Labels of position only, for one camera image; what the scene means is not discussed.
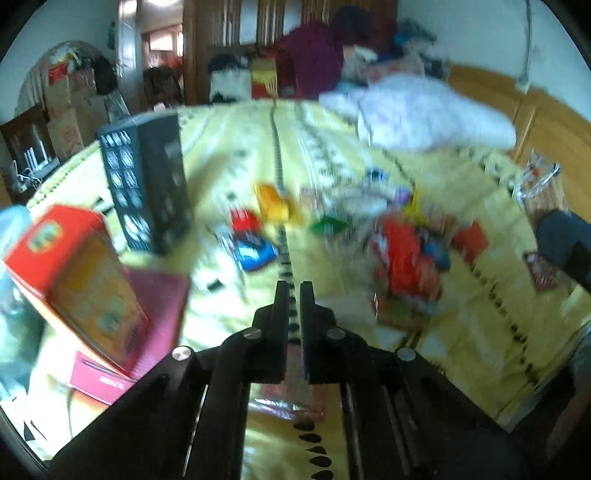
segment clear plastic package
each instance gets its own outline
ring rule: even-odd
[[[534,227],[552,210],[569,212],[560,165],[546,160],[535,151],[531,153],[514,195]]]
[[[287,346],[285,380],[279,385],[253,384],[249,408],[284,420],[313,420],[324,418],[326,386],[308,385],[302,373],[301,348]]]

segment wooden bed frame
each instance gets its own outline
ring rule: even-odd
[[[241,12],[256,5],[256,43],[240,44]],[[301,23],[330,22],[339,8],[359,6],[396,20],[398,0],[185,0],[184,85],[188,105],[209,101],[207,62],[218,53],[254,51],[283,35],[285,10],[301,6]]]

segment yellow bedsheet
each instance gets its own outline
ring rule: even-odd
[[[568,360],[590,320],[591,299],[580,287],[544,293],[532,288],[521,257],[535,249],[535,240],[509,193],[520,175],[509,158],[482,148],[383,153],[362,145],[354,127],[315,103],[245,102],[178,112],[194,228],[166,258],[127,250],[121,259],[128,265],[191,276],[181,344],[208,348],[249,326],[254,311],[272,302],[275,284],[284,273],[280,262],[270,265],[247,275],[243,290],[232,263],[207,232],[208,225],[227,222],[232,205],[255,206],[255,182],[274,183],[282,175],[293,194],[298,185],[347,184],[373,167],[389,173],[392,184],[416,185],[450,213],[478,218],[491,245],[473,268],[458,256],[452,258],[452,270],[444,276],[445,312],[433,318],[426,331],[406,335],[360,325],[358,331],[368,343],[385,349],[416,348],[504,426]],[[56,202],[88,207],[98,197],[111,201],[94,143],[45,183],[29,208],[39,216]],[[114,238],[122,235],[114,213],[108,227]],[[321,239],[306,228],[285,229],[295,297],[305,280],[313,282],[317,299],[356,288],[355,279],[343,276],[346,270]],[[276,239],[272,228],[267,234]],[[211,295],[203,286],[215,278],[229,287]],[[63,409],[60,402],[66,401],[67,389],[62,385],[69,379],[74,352],[75,346],[48,332],[31,380],[35,424],[53,438],[44,447],[49,457],[104,408],[75,395],[70,410]],[[313,432],[321,437],[320,443],[302,439],[304,432],[288,421],[249,413],[243,477],[309,478],[323,468],[310,463],[317,454],[307,449],[320,445],[332,463],[327,469],[335,478],[346,478],[336,387],[329,397],[327,419]]]

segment bed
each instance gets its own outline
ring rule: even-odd
[[[256,181],[277,182],[274,163],[281,164],[285,188],[292,194],[298,185],[355,182],[368,168],[380,168],[392,184],[416,184],[450,213],[479,219],[491,245],[472,267],[458,256],[452,258],[443,297],[450,308],[434,317],[428,329],[408,335],[375,326],[371,319],[360,319],[354,329],[380,348],[415,348],[507,429],[527,413],[532,399],[587,332],[591,297],[582,288],[562,286],[536,293],[531,285],[521,257],[535,249],[535,239],[511,197],[521,170],[509,157],[486,148],[428,154],[368,148],[359,142],[354,127],[314,102],[182,107],[178,115],[194,228],[167,257],[126,250],[121,260],[191,277],[179,344],[197,350],[219,345],[249,326],[254,311],[272,303],[277,280],[286,278],[283,263],[270,265],[246,277],[242,297],[235,270],[208,233],[208,226],[227,221],[230,204],[239,201],[255,207],[252,186]],[[99,197],[111,201],[100,149],[94,143],[43,184],[28,207],[39,217],[53,203],[91,207]],[[119,238],[116,214],[106,221],[113,238]],[[321,239],[302,226],[286,226],[285,231],[295,297],[306,280],[313,282],[320,301],[356,288],[355,279],[343,276]],[[274,229],[266,233],[279,241]],[[205,292],[203,284],[212,278],[229,287],[214,296]],[[292,307],[290,321],[298,322],[297,302]],[[29,444],[42,458],[51,458],[106,408],[68,387],[75,352],[75,345],[46,331],[27,398],[35,425],[35,440]],[[328,467],[319,468],[310,462],[315,454],[309,448],[316,444],[301,437],[293,422],[250,412],[243,478],[309,478],[323,470],[345,478],[337,386],[328,389],[326,413],[313,430],[329,459],[323,463]]]

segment pink book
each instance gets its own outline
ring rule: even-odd
[[[70,380],[72,387],[107,405],[112,405],[176,346],[189,292],[189,279],[180,275],[134,268],[126,268],[125,273],[145,314],[154,322],[130,378],[78,352]]]

